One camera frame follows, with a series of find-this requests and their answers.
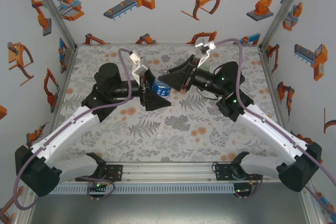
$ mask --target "leaf pattern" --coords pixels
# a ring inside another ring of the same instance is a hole
[[[127,49],[152,61],[150,68],[155,76],[184,63],[191,50],[199,53],[192,45],[129,44]],[[116,45],[78,48],[58,126],[91,92],[95,84],[93,76],[102,64],[117,64],[122,80],[126,79],[117,51]],[[211,57],[211,71],[223,62],[238,59],[237,47],[233,45],[217,47],[216,52],[220,57]],[[260,64],[251,64],[260,60],[258,53],[257,47],[243,47],[243,75],[246,80],[240,87],[276,120],[270,95],[266,91],[263,68]],[[132,61],[125,62],[128,72],[131,72]],[[222,155],[241,151],[262,156],[275,155],[250,130],[224,117],[216,106],[217,101],[202,98],[195,88],[187,94],[172,91],[168,100],[172,106],[160,112],[145,111],[139,105],[139,98],[117,107],[98,127],[90,129],[68,148],[61,159],[76,158],[88,152],[98,153],[107,162],[212,162],[220,161]]]
[[[177,152],[180,145],[185,144],[183,136],[174,135],[170,138],[164,137],[161,140],[153,140],[151,146],[155,146],[159,151],[169,150]]]
[[[187,111],[187,108],[194,111],[194,108],[200,110],[206,104],[206,98],[196,94],[188,95],[187,99],[180,101],[181,108]]]
[[[217,147],[225,148],[228,138],[228,133],[223,132],[223,134],[220,135],[218,130],[213,128],[210,134],[210,143]]]
[[[168,126],[171,126],[173,129],[177,129],[180,131],[188,131],[190,129],[190,124],[188,117],[185,115],[180,115],[179,117],[171,116],[164,120],[164,123]]]
[[[145,134],[146,136],[153,135],[154,132],[158,129],[161,123],[153,122],[153,121],[147,121],[143,120],[143,122],[139,122],[136,125],[132,125],[132,127],[129,127],[130,134],[135,137],[135,135],[138,135],[139,137],[142,137],[142,134]]]

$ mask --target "patterned tabletop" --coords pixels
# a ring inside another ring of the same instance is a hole
[[[61,113],[60,125],[80,106],[95,84],[94,74],[106,62],[119,66],[119,47],[136,51],[147,59],[155,76],[163,70],[183,63],[190,45],[107,45],[79,47]],[[241,89],[260,108],[276,120],[257,47],[243,47],[243,75],[246,81]],[[128,71],[132,61],[124,53]],[[228,61],[237,61],[238,47],[216,48],[208,59],[211,71]],[[70,159],[95,152],[109,162],[212,162],[231,161],[241,151],[257,155],[274,155],[270,147],[238,123],[221,115],[216,101],[208,100],[192,87],[188,93],[172,91],[168,100],[172,106],[163,112],[146,112],[135,98],[117,107],[98,127],[82,136],[62,157]]]

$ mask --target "cable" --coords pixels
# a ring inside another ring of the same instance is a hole
[[[256,195],[257,192],[260,190],[261,185],[262,185],[262,183],[263,183],[263,180],[264,180],[264,176],[263,176],[263,175],[261,175],[260,182],[258,182],[257,179],[256,179],[256,181],[257,181],[257,183],[258,183],[258,184],[257,184],[257,187],[256,187],[256,189],[253,191],[253,193],[250,194],[249,196],[242,197],[242,196],[240,196],[240,195],[235,191],[236,196],[237,196],[239,199],[241,199],[241,198],[245,198],[245,200],[250,199],[251,197],[253,197],[254,195]]]
[[[214,170],[214,165],[219,165],[219,163],[218,163],[218,162],[213,162],[212,165],[211,165],[211,170],[214,171],[214,172],[216,172],[216,173],[218,173],[218,171]],[[257,185],[256,185],[257,187],[256,187],[256,189],[253,191],[252,194],[250,194],[249,196],[245,196],[245,197],[244,197],[245,200],[248,199],[248,198],[250,198],[250,197],[252,197],[254,194],[256,194],[256,193],[260,190],[260,186],[262,185],[263,180],[264,180],[264,176],[263,176],[263,175],[261,175],[260,182],[258,182],[257,177],[256,177],[255,174],[252,174],[252,175],[254,176],[254,179],[255,179],[256,182],[257,182]],[[242,198],[236,191],[235,191],[235,194],[236,194],[236,196],[237,196],[239,199]]]
[[[214,170],[214,165],[219,165],[219,163],[218,163],[218,162],[213,162],[212,165],[211,165],[211,170],[212,170],[213,172],[216,172],[216,171]]]
[[[265,123],[267,123],[269,126],[271,126],[274,130],[276,130],[277,132],[279,132],[284,138],[286,138],[295,148],[297,148],[299,151],[301,151],[303,154],[305,154],[305,156],[307,156],[310,160],[312,160],[326,175],[327,177],[333,182],[333,184],[336,186],[336,179],[330,174],[329,171],[327,171],[327,169],[321,165],[315,158],[313,158],[308,152],[306,152],[303,148],[301,148],[301,146],[297,145],[295,143],[294,140],[292,140],[287,134],[285,134],[283,131],[281,131],[280,129],[278,129],[273,123],[271,123],[270,121],[267,120],[267,118],[258,115],[257,113],[249,110],[242,102],[241,98],[240,98],[240,93],[239,93],[239,84],[240,84],[240,75],[242,74],[242,66],[243,66],[243,48],[241,46],[241,43],[238,39],[225,39],[219,42],[215,43],[215,46],[226,43],[226,42],[231,42],[234,41],[237,43],[238,48],[239,48],[239,61],[238,61],[238,73],[237,73],[237,80],[236,80],[236,95],[237,95],[237,100],[239,102],[239,105],[248,113],[254,115],[255,117],[259,118],[260,120],[265,120]],[[336,216],[336,212],[334,211],[330,211],[330,214]]]
[[[113,104],[107,104],[107,105],[102,105],[102,106],[97,106],[95,108],[92,108],[92,109],[89,109],[87,111],[84,111],[83,113],[81,113],[80,115],[78,115],[77,117],[75,117],[73,120],[74,121],[77,121],[79,120],[82,116],[92,112],[92,111],[95,111],[95,110],[100,110],[100,109],[105,109],[105,108],[111,108],[111,107],[116,107],[116,106],[119,106],[119,105],[123,105],[125,103],[127,103],[130,99],[131,99],[131,95],[132,95],[132,84],[131,84],[131,77],[127,71],[127,66],[124,62],[124,60],[122,59],[122,55],[121,55],[121,52],[127,52],[129,54],[132,54],[132,51],[129,51],[127,49],[124,49],[124,48],[120,48],[118,50],[118,56],[119,56],[119,59],[121,61],[121,64],[122,64],[122,68],[124,69],[125,71],[125,74],[126,74],[126,78],[127,78],[127,84],[128,84],[128,95],[127,95],[127,98],[121,102],[118,102],[118,103],[113,103]],[[64,125],[59,131],[57,131],[54,135],[52,135],[50,137],[50,139],[48,141],[46,141],[44,143],[44,147],[46,147],[48,144],[50,144],[50,142],[52,140],[54,140],[60,133],[62,133],[66,128],[68,128],[70,125],[72,125],[72,122],[68,122],[66,125]],[[21,178],[21,175],[22,173],[24,172],[24,170],[27,168],[27,166],[30,164],[30,162],[43,150],[43,148],[39,148],[27,161],[26,163],[22,166],[22,168],[20,169],[20,171],[18,172],[17,174],[17,177],[15,179],[15,182],[14,182],[14,189],[13,189],[13,199],[14,199],[14,203],[16,205],[16,207],[20,210],[28,210],[30,209],[31,207],[33,207],[36,202],[38,201],[39,197],[36,197],[36,199],[34,200],[34,202],[32,204],[30,204],[29,206],[27,207],[23,207],[18,199],[17,199],[17,187],[18,187],[18,184],[19,184],[19,181],[20,181],[20,178]]]
[[[214,70],[213,74],[216,74],[216,70],[217,70],[217,69],[219,69],[219,68],[221,68],[223,65],[224,65],[224,64],[222,64],[222,65],[219,65],[217,68],[215,68],[215,70]]]
[[[321,205],[321,206],[322,206],[328,213],[330,213],[331,215],[335,215],[335,212],[332,211],[332,210],[330,210],[330,209],[328,208],[328,206],[326,206],[326,205],[322,202],[322,200],[320,200],[319,197],[317,197],[317,195],[316,195],[312,190],[310,190],[310,188],[309,188],[308,186],[305,186],[305,189],[311,194],[311,196],[313,196],[313,197],[315,198],[315,200],[318,201],[318,203],[320,203],[320,205]]]
[[[113,189],[109,192],[109,193],[107,193],[107,194],[105,194],[104,196],[102,196],[102,197],[99,197],[99,199],[104,199],[104,198],[107,198],[107,197],[109,197],[116,189],[116,185],[112,182],[112,181],[109,181],[109,180],[107,180],[107,179],[99,179],[99,178],[88,178],[88,177],[79,177],[79,178],[81,178],[81,179],[85,179],[85,180],[89,180],[89,181],[94,181],[94,182],[106,182],[106,183],[108,183],[108,184],[111,184],[112,186],[113,186]],[[87,194],[87,196],[89,196],[89,197],[91,197],[91,195],[90,195],[90,189],[93,189],[93,188],[95,188],[96,186],[88,186],[88,189],[87,189],[87,191],[86,191],[86,194]]]
[[[203,97],[206,98],[206,99],[213,100],[213,101],[217,101],[217,100],[218,100],[218,96],[216,96],[216,98],[206,97],[206,96],[204,96],[204,95],[202,95],[202,94],[200,93],[200,89],[199,89],[199,88],[196,88],[196,90],[197,90],[197,93],[199,93],[201,96],[203,96]]]

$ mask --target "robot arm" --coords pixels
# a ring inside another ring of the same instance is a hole
[[[134,62],[132,73],[136,78],[136,81],[131,81],[132,96],[140,97],[140,103],[147,111],[170,106],[169,101],[152,91],[155,77],[145,60],[135,52],[131,53],[131,59]],[[105,106],[96,110],[92,110],[93,108],[119,103],[120,100],[117,98],[127,97],[128,84],[121,80],[117,65],[113,63],[102,65],[95,74],[95,80],[96,84],[91,93],[68,120],[30,149],[21,146],[15,152],[17,174],[27,160],[33,154],[36,155],[22,173],[21,180],[40,197],[50,193],[59,182],[80,176],[102,178],[105,175],[106,163],[94,153],[69,161],[59,161],[62,154],[79,137],[98,126],[116,106]]]
[[[318,162],[321,158],[321,147],[317,143],[307,144],[288,133],[267,117],[254,104],[253,100],[240,90],[241,101],[248,110],[243,109],[236,95],[238,64],[227,62],[216,74],[200,69],[200,62],[204,62],[203,59],[208,57],[209,52],[215,48],[215,45],[213,42],[209,42],[205,45],[199,44],[196,47],[199,47],[204,55],[201,59],[191,55],[185,63],[168,70],[168,73],[160,76],[159,80],[177,91],[182,89],[188,91],[191,86],[196,86],[201,90],[206,90],[221,97],[216,103],[221,113],[232,121],[248,127],[277,153],[277,157],[256,156],[248,152],[240,153],[232,162],[233,172],[236,176],[239,177],[240,174],[246,173],[267,175],[279,178],[291,190],[301,191],[318,167],[296,146],[300,146]],[[245,81],[245,78],[241,75],[240,84],[243,81]],[[289,136],[295,142],[295,145],[291,144],[285,136]]]

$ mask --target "gray floor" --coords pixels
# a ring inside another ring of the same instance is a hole
[[[114,195],[101,202],[87,196],[49,195],[35,207],[32,224],[301,224],[301,196],[282,184],[263,184],[254,198],[233,195]]]

